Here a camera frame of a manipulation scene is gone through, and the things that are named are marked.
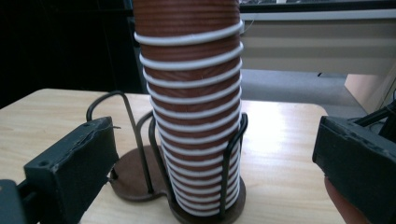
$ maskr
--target table surface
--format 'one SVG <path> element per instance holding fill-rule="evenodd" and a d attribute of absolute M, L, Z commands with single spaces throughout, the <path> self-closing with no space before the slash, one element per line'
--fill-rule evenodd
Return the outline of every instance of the table surface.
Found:
<path fill-rule="evenodd" d="M 105 92 L 44 89 L 0 110 L 0 179 L 17 184 L 23 165 L 86 122 L 89 105 Z M 152 110 L 149 96 L 127 94 L 139 120 Z M 247 187 L 242 215 L 235 223 L 344 223 L 312 162 L 321 116 L 318 105 L 243 101 L 249 124 L 244 135 L 241 177 Z M 97 106 L 93 118 L 111 116 L 120 156 L 136 148 L 132 127 L 119 96 Z M 144 126 L 142 133 L 147 132 Z M 143 134 L 145 145 L 149 144 Z M 164 197 L 148 203 L 125 202 L 109 184 L 81 223 L 177 223 Z"/>

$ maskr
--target dark wall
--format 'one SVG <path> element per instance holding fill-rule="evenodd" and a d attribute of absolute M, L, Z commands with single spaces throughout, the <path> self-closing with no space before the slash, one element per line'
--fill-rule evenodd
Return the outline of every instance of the dark wall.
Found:
<path fill-rule="evenodd" d="M 125 16 L 98 13 L 112 8 L 125 6 L 0 0 L 0 108 L 42 88 L 142 93 L 133 25 Z"/>

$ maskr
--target black block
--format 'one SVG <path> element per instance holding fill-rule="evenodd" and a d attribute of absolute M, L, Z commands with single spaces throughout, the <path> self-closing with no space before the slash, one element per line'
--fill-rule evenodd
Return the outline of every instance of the black block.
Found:
<path fill-rule="evenodd" d="M 40 223 L 78 223 L 119 159 L 110 117 L 78 126 L 24 166 L 46 208 Z"/>
<path fill-rule="evenodd" d="M 396 223 L 393 142 L 350 120 L 322 117 L 313 162 L 372 223 Z"/>

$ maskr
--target stack of paper cups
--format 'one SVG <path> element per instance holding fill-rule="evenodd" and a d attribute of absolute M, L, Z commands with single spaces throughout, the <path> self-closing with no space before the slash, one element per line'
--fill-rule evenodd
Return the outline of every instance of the stack of paper cups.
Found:
<path fill-rule="evenodd" d="M 219 212 L 223 152 L 237 133 L 243 49 L 235 0 L 135 0 L 136 40 L 167 171 L 180 207 Z M 226 209 L 239 193 L 232 152 Z"/>

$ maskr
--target white cup rim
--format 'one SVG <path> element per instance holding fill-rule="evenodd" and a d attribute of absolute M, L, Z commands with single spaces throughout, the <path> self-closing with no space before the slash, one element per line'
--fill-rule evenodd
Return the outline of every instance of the white cup rim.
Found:
<path fill-rule="evenodd" d="M 232 150 L 232 153 L 237 149 L 239 149 L 239 146 L 235 146 Z M 168 157 L 172 161 L 177 162 L 181 165 L 186 165 L 186 166 L 191 166 L 191 167 L 210 166 L 210 165 L 216 164 L 218 162 L 221 162 L 223 160 L 223 156 L 219 155 L 214 159 L 205 160 L 205 161 L 184 161 L 184 160 L 181 160 L 181 159 L 173 156 L 171 153 L 169 153 L 168 150 L 166 149 L 166 147 L 163 149 L 163 153 L 165 154 L 166 157 Z"/>
<path fill-rule="evenodd" d="M 227 117 L 216 120 L 215 122 L 209 122 L 205 124 L 200 124 L 200 125 L 180 125 L 180 124 L 174 124 L 172 122 L 166 121 L 161 116 L 157 115 L 155 110 L 153 110 L 153 115 L 154 118 L 157 120 L 159 124 L 161 124 L 163 127 L 167 129 L 171 129 L 174 131 L 178 132 L 184 132 L 184 133 L 197 133 L 197 132 L 205 132 L 209 130 L 216 129 L 222 125 L 227 124 L 230 122 L 232 119 L 234 119 L 236 116 L 241 116 L 241 105 L 238 106 L 238 108 L 231 114 L 229 114 Z"/>
<path fill-rule="evenodd" d="M 233 175 L 238 175 L 239 174 L 239 166 L 233 166 L 230 170 L 229 170 L 229 174 Z M 221 181 L 222 177 L 221 175 L 218 175 L 217 177 L 214 177 L 212 179 L 208 179 L 208 180 L 190 180 L 184 176 L 180 176 L 177 175 L 173 170 L 169 169 L 168 170 L 170 174 L 172 174 L 173 178 L 175 178 L 178 182 L 184 183 L 184 184 L 188 184 L 188 185 L 194 185 L 194 186 L 207 186 L 207 185 L 212 185 L 215 183 L 218 183 Z"/>
<path fill-rule="evenodd" d="M 215 192 L 218 192 L 221 190 L 221 184 L 218 184 L 215 187 L 212 187 L 210 189 L 193 189 L 188 186 L 185 186 L 183 183 L 178 182 L 177 180 L 175 180 L 175 178 L 172 175 L 169 175 L 169 177 L 171 179 L 171 182 L 176 187 L 178 187 L 179 189 L 184 190 L 188 193 L 191 193 L 191 194 L 199 194 L 199 195 L 204 194 L 205 195 L 205 194 L 215 193 Z M 235 186 L 238 185 L 238 181 L 236 180 L 236 178 L 238 178 L 238 176 L 233 175 L 232 178 L 233 179 L 230 178 L 229 185 L 227 186 L 227 189 L 230 189 L 230 190 L 233 190 L 235 188 Z"/>
<path fill-rule="evenodd" d="M 154 61 L 143 57 L 141 53 L 139 55 L 139 59 L 143 65 L 152 69 L 158 69 L 162 71 L 184 71 L 184 70 L 193 70 L 193 69 L 214 66 L 220 63 L 228 62 L 232 58 L 239 56 L 243 49 L 244 49 L 244 45 L 242 44 L 242 42 L 239 42 L 238 47 L 230 51 L 227 51 L 225 53 L 203 59 L 186 61 L 186 62 Z"/>
<path fill-rule="evenodd" d="M 152 46 L 193 45 L 193 44 L 206 43 L 206 42 L 222 39 L 230 35 L 234 35 L 240 31 L 243 25 L 244 23 L 242 22 L 242 20 L 240 20 L 237 24 L 216 31 L 209 31 L 209 32 L 191 34 L 191 35 L 162 36 L 162 37 L 140 35 L 137 32 L 134 32 L 134 38 L 140 44 L 152 45 Z"/>
<path fill-rule="evenodd" d="M 226 111 L 227 109 L 231 108 L 236 102 L 241 100 L 241 95 L 242 95 L 242 90 L 241 88 L 239 89 L 238 94 L 229 102 L 220 105 L 218 107 L 206 110 L 206 111 L 199 111 L 199 112 L 176 112 L 176 111 L 171 111 L 167 110 L 163 107 L 158 106 L 155 104 L 155 102 L 152 100 L 152 97 L 149 97 L 151 105 L 154 107 L 154 110 L 164 114 L 166 117 L 173 118 L 173 119 L 203 119 L 207 118 L 210 116 L 217 115 L 221 112 Z"/>
<path fill-rule="evenodd" d="M 238 87 L 240 88 L 241 80 L 242 78 L 239 77 L 239 79 L 235 83 L 233 83 L 233 85 L 229 86 L 224 90 L 217 91 L 215 93 L 208 95 L 191 97 L 191 98 L 180 98 L 180 97 L 161 95 L 156 91 L 152 90 L 149 87 L 149 84 L 147 85 L 147 89 L 151 97 L 154 97 L 155 99 L 162 101 L 164 103 L 175 104 L 175 105 L 196 105 L 196 104 L 204 104 L 204 103 L 212 102 L 231 94 L 233 91 L 236 91 Z"/>
<path fill-rule="evenodd" d="M 234 174 L 237 175 L 237 178 L 240 178 L 240 166 L 238 166 L 238 170 L 237 172 L 235 172 Z M 212 202 L 214 200 L 217 200 L 220 198 L 220 194 L 215 195 L 215 196 L 211 196 L 211 197 L 195 197 L 195 196 L 190 196 L 187 195 L 186 193 L 179 191 L 178 189 L 174 188 L 174 191 L 179 194 L 182 198 L 186 199 L 186 200 L 190 200 L 193 202 L 198 202 L 198 203 L 208 203 L 208 202 Z"/>
<path fill-rule="evenodd" d="M 235 197 L 230 202 L 226 203 L 225 209 L 230 208 L 236 202 L 236 200 L 238 199 L 238 196 L 239 196 L 239 188 L 237 188 L 237 193 L 236 193 Z M 192 210 L 192 209 L 186 207 L 183 203 L 179 203 L 179 205 L 184 211 L 186 211 L 192 215 L 198 216 L 198 217 L 211 217 L 211 216 L 214 216 L 219 213 L 219 209 L 203 212 L 203 211 Z"/>
<path fill-rule="evenodd" d="M 206 155 L 210 155 L 210 154 L 222 151 L 228 145 L 228 142 L 226 141 L 218 146 L 210 147 L 210 148 L 185 149 L 185 148 L 181 148 L 181 147 L 172 146 L 171 144 L 167 143 L 161 136 L 160 136 L 160 139 L 161 139 L 161 144 L 164 144 L 167 149 L 169 149 L 173 152 L 176 152 L 178 154 L 184 155 L 184 156 L 206 156 Z"/>
<path fill-rule="evenodd" d="M 230 159 L 230 164 L 239 165 L 239 164 L 235 163 L 236 160 L 239 160 L 239 153 L 236 153 L 236 155 L 237 156 Z M 176 172 L 181 173 L 182 175 L 190 176 L 190 177 L 207 177 L 207 176 L 211 176 L 211 175 L 220 174 L 222 171 L 222 166 L 213 168 L 208 171 L 190 171 L 190 170 L 186 170 L 186 169 L 177 167 L 172 162 L 170 162 L 167 157 L 165 157 L 165 160 L 166 160 L 166 164 L 169 166 L 168 169 L 172 168 Z"/>
<path fill-rule="evenodd" d="M 241 119 L 241 117 L 239 117 L 238 121 L 236 123 L 234 123 L 233 126 L 231 126 L 230 128 L 226 129 L 225 131 L 223 131 L 221 133 L 216 133 L 216 134 L 209 135 L 207 137 L 201 137 L 201 138 L 175 136 L 175 135 L 172 135 L 172 134 L 166 132 L 164 129 L 162 129 L 160 127 L 160 125 L 157 125 L 157 129 L 158 129 L 160 135 L 162 135 L 163 137 L 165 137 L 169 140 L 172 140 L 174 142 L 177 142 L 180 144 L 199 145 L 199 144 L 215 142 L 215 141 L 227 136 L 228 134 L 232 133 L 236 128 L 238 128 L 240 126 L 240 119 Z"/>
<path fill-rule="evenodd" d="M 242 60 L 239 60 L 239 63 L 236 65 L 236 67 L 230 69 L 227 72 L 224 72 L 217 76 L 208 77 L 200 80 L 194 80 L 194 81 L 167 81 L 163 79 L 158 79 L 147 74 L 146 69 L 144 68 L 143 68 L 143 76 L 145 77 L 147 82 L 159 87 L 172 88 L 172 89 L 190 89 L 190 88 L 203 87 L 203 86 L 219 83 L 223 80 L 226 80 L 234 76 L 238 71 L 240 71 L 241 68 L 242 68 Z"/>
<path fill-rule="evenodd" d="M 238 193 L 238 188 L 234 188 L 233 191 L 231 192 L 230 195 L 228 195 L 228 197 L 226 198 L 226 203 L 228 203 L 229 201 L 231 201 L 233 199 L 233 197 L 236 196 L 236 194 Z M 198 210 L 208 210 L 208 209 L 214 209 L 220 206 L 220 202 L 216 202 L 219 200 L 219 196 L 216 196 L 217 199 L 214 199 L 212 201 L 208 201 L 207 203 L 210 204 L 194 204 L 194 203 L 205 203 L 205 202 L 197 202 L 197 201 L 193 201 L 194 203 L 190 203 L 188 202 L 188 199 L 185 199 L 183 196 L 180 195 L 180 192 L 177 191 L 176 193 L 177 199 L 179 201 L 181 201 L 182 203 L 186 204 L 188 207 L 192 208 L 192 209 L 198 209 Z"/>

